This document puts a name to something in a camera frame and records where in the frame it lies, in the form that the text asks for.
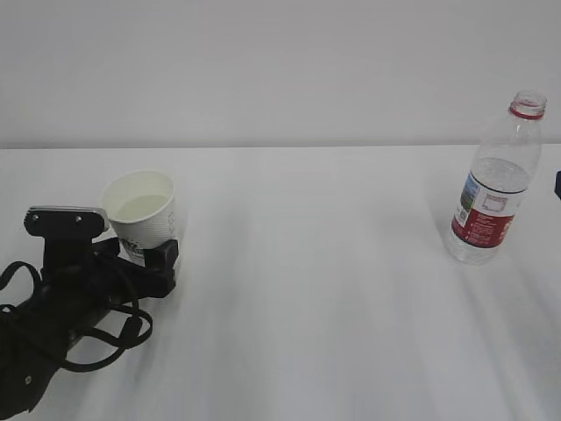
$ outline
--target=black cable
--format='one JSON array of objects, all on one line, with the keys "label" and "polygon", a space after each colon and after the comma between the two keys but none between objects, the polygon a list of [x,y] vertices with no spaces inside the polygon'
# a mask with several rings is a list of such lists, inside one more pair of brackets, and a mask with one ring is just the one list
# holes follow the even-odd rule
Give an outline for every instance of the black cable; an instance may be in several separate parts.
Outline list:
[{"label": "black cable", "polygon": [[[32,338],[26,330],[21,329],[10,319],[0,318],[0,324],[4,325],[11,333],[13,333],[16,337],[18,337],[18,339],[20,339],[22,342],[27,344],[39,355],[47,358],[48,360],[54,362],[55,364],[57,364],[62,368],[65,368],[66,370],[75,373],[88,373],[107,367],[109,366],[109,364],[112,364],[121,355],[123,355],[124,351],[126,351],[127,349],[133,348],[145,342],[152,334],[153,320],[146,311],[140,309],[138,303],[138,294],[134,289],[130,278],[123,270],[121,270],[121,268],[119,268],[112,261],[110,261],[110,259],[104,258],[102,257],[102,255],[98,255],[98,257],[101,257],[100,261],[105,263],[107,266],[109,266],[113,271],[117,273],[118,278],[123,281],[128,294],[131,296],[132,307],[124,306],[121,304],[109,304],[108,305],[109,309],[130,314],[131,317],[127,318],[127,320],[125,321],[121,334],[119,335],[119,338],[107,332],[104,332],[100,329],[97,329],[95,327],[77,328],[75,332],[82,335],[83,337],[91,337],[91,338],[99,339],[102,342],[107,343],[108,345],[115,346],[117,350],[113,354],[94,363],[87,363],[87,364],[75,363],[60,358],[57,355],[51,353],[36,339]],[[8,285],[13,275],[20,268],[27,268],[32,275],[33,293],[30,300],[38,299],[39,291],[40,288],[42,287],[42,281],[39,272],[32,265],[22,261],[16,261],[14,263],[11,263],[0,275],[0,291]],[[4,312],[4,309],[14,311],[17,308],[14,307],[13,305],[5,304],[0,307],[0,311]],[[142,329],[142,319],[144,319],[148,323],[148,329],[142,335],[139,335],[140,330]]]}]

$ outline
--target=bottle label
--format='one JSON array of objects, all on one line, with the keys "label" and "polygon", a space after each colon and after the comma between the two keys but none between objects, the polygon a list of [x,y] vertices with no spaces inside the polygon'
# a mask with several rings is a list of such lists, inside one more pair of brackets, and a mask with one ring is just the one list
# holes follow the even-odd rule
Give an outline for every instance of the bottle label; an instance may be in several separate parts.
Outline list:
[{"label": "bottle label", "polygon": [[523,195],[524,190],[504,193],[489,189],[470,173],[452,219],[452,230],[472,246],[497,247],[507,235]]}]

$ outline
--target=white wall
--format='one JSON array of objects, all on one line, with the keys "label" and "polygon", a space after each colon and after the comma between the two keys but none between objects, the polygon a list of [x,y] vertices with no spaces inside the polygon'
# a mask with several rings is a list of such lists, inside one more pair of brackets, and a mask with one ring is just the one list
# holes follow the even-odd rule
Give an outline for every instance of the white wall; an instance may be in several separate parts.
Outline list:
[{"label": "white wall", "polygon": [[559,0],[2,0],[0,145],[473,142],[518,89],[561,139]]}]

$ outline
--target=plastic water bottle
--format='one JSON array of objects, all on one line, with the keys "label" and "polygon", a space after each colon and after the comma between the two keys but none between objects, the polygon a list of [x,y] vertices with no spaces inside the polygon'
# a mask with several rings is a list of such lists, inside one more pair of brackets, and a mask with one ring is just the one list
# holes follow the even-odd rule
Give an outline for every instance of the plastic water bottle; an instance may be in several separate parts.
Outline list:
[{"label": "plastic water bottle", "polygon": [[545,96],[519,92],[483,137],[444,243],[458,260],[490,261],[512,224],[542,152]]}]

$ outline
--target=bottle neck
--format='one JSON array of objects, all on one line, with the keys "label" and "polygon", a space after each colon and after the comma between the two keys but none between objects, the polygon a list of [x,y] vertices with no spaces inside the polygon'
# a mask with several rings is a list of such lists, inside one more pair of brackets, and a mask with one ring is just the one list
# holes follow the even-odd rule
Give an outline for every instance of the bottle neck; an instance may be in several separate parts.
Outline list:
[{"label": "bottle neck", "polygon": [[527,114],[524,112],[524,110],[520,110],[519,107],[516,107],[513,104],[510,105],[508,112],[510,112],[510,114],[512,114],[513,116],[522,118],[524,120],[541,120],[543,118],[543,113],[536,114],[536,115]]},{"label": "bottle neck", "polygon": [[516,94],[508,109],[511,114],[524,120],[541,120],[545,113],[547,99],[542,94],[522,90]]}]

